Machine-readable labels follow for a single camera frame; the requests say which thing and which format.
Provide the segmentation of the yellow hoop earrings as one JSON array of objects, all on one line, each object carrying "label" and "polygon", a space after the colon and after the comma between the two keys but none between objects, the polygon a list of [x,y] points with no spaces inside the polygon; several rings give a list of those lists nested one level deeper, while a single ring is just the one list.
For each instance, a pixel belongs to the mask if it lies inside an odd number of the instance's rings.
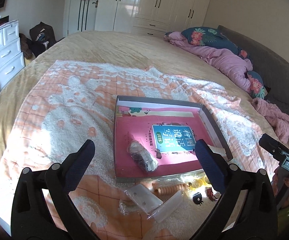
[{"label": "yellow hoop earrings", "polygon": [[206,175],[190,177],[187,186],[191,189],[198,189],[200,187],[210,187],[209,179]]}]

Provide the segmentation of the small red charm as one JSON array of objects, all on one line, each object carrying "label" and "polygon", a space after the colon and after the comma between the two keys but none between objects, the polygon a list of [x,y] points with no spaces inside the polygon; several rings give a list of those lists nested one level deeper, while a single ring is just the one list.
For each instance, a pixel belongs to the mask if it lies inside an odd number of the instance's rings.
[{"label": "small red charm", "polygon": [[209,199],[210,201],[212,201],[212,202],[215,201],[215,200],[217,200],[217,199],[215,198],[214,194],[213,194],[213,190],[212,190],[211,187],[207,187],[207,188],[206,188],[206,195],[207,195],[208,199]]}]

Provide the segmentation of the pink quilt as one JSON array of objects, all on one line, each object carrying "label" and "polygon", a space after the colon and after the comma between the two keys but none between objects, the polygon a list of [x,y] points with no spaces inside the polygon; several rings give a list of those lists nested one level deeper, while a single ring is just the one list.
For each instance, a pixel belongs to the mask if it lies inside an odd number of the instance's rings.
[{"label": "pink quilt", "polygon": [[246,73],[253,70],[253,65],[249,59],[242,59],[226,48],[218,49],[189,44],[187,39],[178,31],[166,33],[164,39],[219,70],[242,90],[250,91],[251,82]]}]

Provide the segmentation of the white bedroom door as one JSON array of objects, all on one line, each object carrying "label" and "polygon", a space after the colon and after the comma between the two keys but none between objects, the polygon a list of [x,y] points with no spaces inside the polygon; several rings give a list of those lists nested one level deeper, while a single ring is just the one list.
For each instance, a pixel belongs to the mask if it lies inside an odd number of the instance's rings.
[{"label": "white bedroom door", "polygon": [[66,0],[64,10],[64,36],[95,29],[98,0]]}]

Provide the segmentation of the small bagged dark jewelry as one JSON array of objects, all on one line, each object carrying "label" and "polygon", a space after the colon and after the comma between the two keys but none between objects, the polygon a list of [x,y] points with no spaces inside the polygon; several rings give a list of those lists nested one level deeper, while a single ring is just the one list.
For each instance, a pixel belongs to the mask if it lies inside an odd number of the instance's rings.
[{"label": "small bagged dark jewelry", "polygon": [[157,170],[159,162],[143,147],[143,145],[133,140],[128,146],[128,152],[133,161],[145,172],[152,173]]}]

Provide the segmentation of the clear bag white card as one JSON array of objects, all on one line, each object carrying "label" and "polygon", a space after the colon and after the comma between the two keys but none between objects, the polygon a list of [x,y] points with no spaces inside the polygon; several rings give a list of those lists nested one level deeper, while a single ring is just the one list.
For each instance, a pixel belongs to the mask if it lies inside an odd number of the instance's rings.
[{"label": "clear bag white card", "polygon": [[163,204],[163,201],[155,196],[142,184],[135,185],[124,191],[125,194],[145,213],[149,214]]}]

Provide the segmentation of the peach white fleece blanket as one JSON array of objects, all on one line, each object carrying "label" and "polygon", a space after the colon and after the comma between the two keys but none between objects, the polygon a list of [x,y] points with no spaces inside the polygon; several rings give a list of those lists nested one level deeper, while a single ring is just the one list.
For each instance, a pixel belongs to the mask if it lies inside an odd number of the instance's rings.
[{"label": "peach white fleece blanket", "polygon": [[118,204],[125,184],[115,180],[113,121],[119,95],[145,96],[203,103],[216,119],[239,167],[272,174],[277,161],[258,146],[271,126],[253,107],[245,111],[240,98],[206,80],[167,75],[110,64],[57,61],[28,93],[10,125],[0,150],[0,217],[10,222],[13,196],[25,167],[43,170],[62,162],[87,140],[96,154],[72,200],[101,239],[189,239],[214,206],[185,201],[162,223],[143,213],[122,215]]}]

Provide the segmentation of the beige bed cover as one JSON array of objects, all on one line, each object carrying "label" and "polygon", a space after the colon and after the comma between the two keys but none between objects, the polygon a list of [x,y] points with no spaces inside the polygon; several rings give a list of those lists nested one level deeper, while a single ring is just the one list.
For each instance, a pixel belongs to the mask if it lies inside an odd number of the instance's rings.
[{"label": "beige bed cover", "polygon": [[13,127],[24,98],[56,60],[109,63],[120,67],[145,69],[155,67],[160,72],[184,75],[222,85],[230,96],[241,99],[240,106],[249,117],[273,138],[270,124],[251,105],[250,96],[229,78],[199,57],[169,44],[161,38],[85,31],[72,34],[56,43],[23,68],[0,93],[0,154]]}]

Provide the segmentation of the pink children's book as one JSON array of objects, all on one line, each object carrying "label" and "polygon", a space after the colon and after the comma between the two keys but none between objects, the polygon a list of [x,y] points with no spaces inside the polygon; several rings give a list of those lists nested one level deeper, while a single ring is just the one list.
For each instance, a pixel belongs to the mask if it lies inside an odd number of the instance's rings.
[{"label": "pink children's book", "polygon": [[[115,120],[115,172],[118,180],[168,176],[199,170],[194,153],[196,141],[214,146],[199,108],[118,108]],[[143,171],[128,152],[139,141],[159,162],[156,171]]]}]

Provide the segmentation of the white wavy hair comb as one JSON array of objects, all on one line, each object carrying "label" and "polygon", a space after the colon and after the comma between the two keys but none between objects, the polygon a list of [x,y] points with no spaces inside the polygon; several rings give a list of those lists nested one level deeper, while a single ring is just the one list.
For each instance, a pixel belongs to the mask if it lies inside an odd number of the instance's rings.
[{"label": "white wavy hair comb", "polygon": [[208,145],[208,147],[211,149],[211,151],[215,154],[221,155],[223,158],[227,158],[226,151],[224,148],[221,147],[214,147],[211,145]]}]

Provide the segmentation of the white drawer cabinet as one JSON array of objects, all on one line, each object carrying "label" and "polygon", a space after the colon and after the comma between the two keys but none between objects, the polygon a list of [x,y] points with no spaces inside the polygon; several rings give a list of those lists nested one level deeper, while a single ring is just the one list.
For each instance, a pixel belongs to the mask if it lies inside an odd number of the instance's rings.
[{"label": "white drawer cabinet", "polygon": [[19,22],[0,26],[0,90],[25,67],[19,36]]}]

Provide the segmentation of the dark grey headboard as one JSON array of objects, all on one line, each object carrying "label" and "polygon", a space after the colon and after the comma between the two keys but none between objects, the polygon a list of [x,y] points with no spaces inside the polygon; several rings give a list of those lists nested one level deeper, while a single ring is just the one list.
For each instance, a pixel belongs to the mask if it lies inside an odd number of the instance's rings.
[{"label": "dark grey headboard", "polygon": [[262,77],[264,85],[270,88],[267,100],[289,115],[289,62],[243,34],[222,25],[219,25],[218,29],[230,41],[247,51],[253,63],[253,70]]}]

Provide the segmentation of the shallow cardboard tray box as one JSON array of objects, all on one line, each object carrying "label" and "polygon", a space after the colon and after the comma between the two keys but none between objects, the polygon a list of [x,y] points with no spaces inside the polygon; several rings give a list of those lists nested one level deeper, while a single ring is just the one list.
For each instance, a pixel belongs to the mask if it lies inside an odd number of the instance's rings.
[{"label": "shallow cardboard tray box", "polygon": [[232,152],[211,111],[201,103],[117,96],[113,130],[115,177],[119,183],[200,170],[198,140],[226,161]]}]

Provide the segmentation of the pink knitted blanket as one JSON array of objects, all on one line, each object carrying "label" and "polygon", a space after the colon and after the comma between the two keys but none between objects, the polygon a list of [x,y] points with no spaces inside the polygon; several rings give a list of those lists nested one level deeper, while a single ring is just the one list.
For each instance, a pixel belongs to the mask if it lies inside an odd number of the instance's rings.
[{"label": "pink knitted blanket", "polygon": [[283,113],[276,104],[261,98],[254,98],[251,104],[272,126],[279,140],[286,144],[289,141],[289,115]]}]

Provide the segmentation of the clear plastic bag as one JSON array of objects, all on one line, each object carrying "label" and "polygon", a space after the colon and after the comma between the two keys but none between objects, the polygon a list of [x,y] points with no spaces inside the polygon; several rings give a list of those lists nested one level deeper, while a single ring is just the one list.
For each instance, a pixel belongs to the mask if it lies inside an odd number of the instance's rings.
[{"label": "clear plastic bag", "polygon": [[177,191],[166,202],[159,206],[151,215],[149,220],[154,220],[157,223],[163,222],[167,219],[184,201],[182,191]]}]

